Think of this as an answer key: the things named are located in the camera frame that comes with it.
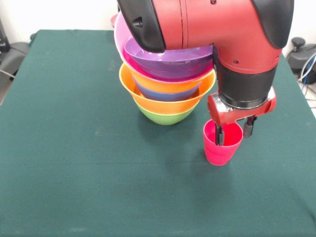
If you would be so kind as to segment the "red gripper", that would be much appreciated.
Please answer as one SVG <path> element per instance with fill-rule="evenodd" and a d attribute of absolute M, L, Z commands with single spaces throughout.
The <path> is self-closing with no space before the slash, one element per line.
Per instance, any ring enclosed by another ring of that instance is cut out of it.
<path fill-rule="evenodd" d="M 272 112 L 276 107 L 277 97 L 273 87 L 271 87 L 267 100 L 260 106 L 251 109 L 234 108 L 225 104 L 219 97 L 218 92 L 208 95 L 207 106 L 210 116 L 215 122 L 215 144 L 224 145 L 225 133 L 223 125 L 233 123 L 239 119 L 246 119 L 243 127 L 244 138 L 252 135 L 254 123 L 257 117 Z"/>

